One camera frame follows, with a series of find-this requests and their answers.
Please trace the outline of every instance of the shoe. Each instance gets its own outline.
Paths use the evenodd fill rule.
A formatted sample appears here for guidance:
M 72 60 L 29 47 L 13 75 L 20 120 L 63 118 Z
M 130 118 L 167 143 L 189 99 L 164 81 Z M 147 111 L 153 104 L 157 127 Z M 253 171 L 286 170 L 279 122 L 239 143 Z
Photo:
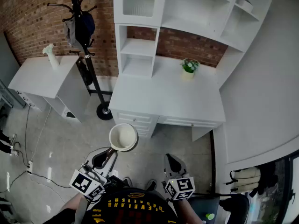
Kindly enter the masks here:
M 10 139 L 10 146 L 14 147 L 14 142 L 16 138 L 17 138 L 17 134 L 14 133 L 13 137 Z
M 16 151 L 16 150 L 12 150 L 10 151 L 10 154 L 13 154 L 14 156 L 19 156 L 20 152 L 19 151 Z
M 157 188 L 157 181 L 154 179 L 149 180 L 148 184 L 146 185 L 146 191 L 152 192 L 155 191 L 156 188 Z
M 123 179 L 123 182 L 125 183 L 125 186 L 132 188 L 133 187 L 133 183 L 131 181 L 131 179 L 129 177 L 125 177 Z

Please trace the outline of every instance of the black coat rack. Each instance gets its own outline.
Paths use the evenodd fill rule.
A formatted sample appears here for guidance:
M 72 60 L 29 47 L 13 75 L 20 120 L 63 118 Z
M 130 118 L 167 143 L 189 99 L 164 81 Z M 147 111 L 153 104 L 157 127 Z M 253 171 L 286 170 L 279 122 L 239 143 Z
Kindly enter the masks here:
M 93 77 L 93 84 L 94 87 L 98 93 L 99 99 L 101 101 L 101 104 L 98 106 L 97 108 L 97 115 L 100 119 L 102 120 L 110 120 L 112 119 L 112 113 L 109 110 L 109 102 L 105 101 L 93 68 L 93 62 L 92 59 L 90 57 L 90 55 L 94 56 L 94 53 L 90 53 L 88 51 L 88 47 L 90 47 L 94 41 L 94 39 L 92 39 L 92 41 L 90 42 L 90 31 L 86 25 L 86 23 L 83 21 L 83 16 L 88 16 L 88 18 L 90 18 L 92 20 L 93 23 L 93 18 L 92 16 L 89 14 L 90 11 L 94 10 L 95 8 L 97 8 L 97 6 L 92 7 L 91 9 L 89 9 L 88 11 L 82 11 L 81 10 L 81 3 L 83 0 L 71 0 L 72 3 L 72 8 L 70 8 L 69 6 L 65 5 L 65 4 L 50 4 L 48 3 L 48 6 L 62 6 L 62 7 L 66 7 L 69 9 L 70 13 L 72 14 L 71 18 L 67 18 L 67 19 L 62 19 L 63 22 L 65 21 L 69 21 L 73 18 L 75 18 L 75 34 L 76 34 L 76 40 L 80 43 L 80 45 L 82 46 L 83 50 L 84 50 L 84 58 L 87 64 L 87 67 Z

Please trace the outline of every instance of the white bucket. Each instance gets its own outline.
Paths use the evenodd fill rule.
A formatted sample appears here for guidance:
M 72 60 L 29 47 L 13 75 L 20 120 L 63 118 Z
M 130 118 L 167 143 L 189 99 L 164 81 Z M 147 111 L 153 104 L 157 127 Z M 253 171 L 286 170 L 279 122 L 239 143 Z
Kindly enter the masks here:
M 138 141 L 138 133 L 130 124 L 115 125 L 109 133 L 111 148 L 117 151 L 128 151 Z

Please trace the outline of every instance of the baseboard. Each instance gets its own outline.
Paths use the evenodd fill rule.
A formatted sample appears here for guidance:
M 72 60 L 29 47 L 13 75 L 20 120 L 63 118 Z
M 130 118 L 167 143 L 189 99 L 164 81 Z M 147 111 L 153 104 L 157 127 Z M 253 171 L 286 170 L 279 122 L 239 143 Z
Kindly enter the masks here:
M 97 79 L 102 91 L 113 92 L 117 77 L 97 76 Z M 94 84 L 92 83 L 88 89 L 95 90 Z

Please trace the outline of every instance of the power outlet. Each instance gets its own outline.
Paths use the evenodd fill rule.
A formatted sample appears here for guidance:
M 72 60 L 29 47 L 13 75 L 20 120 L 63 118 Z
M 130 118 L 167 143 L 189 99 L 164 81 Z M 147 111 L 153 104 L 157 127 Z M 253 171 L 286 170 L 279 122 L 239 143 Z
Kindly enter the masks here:
M 32 171 L 33 171 L 33 162 L 28 161 L 28 163 L 29 163 L 29 168 L 27 168 L 27 171 L 32 173 Z

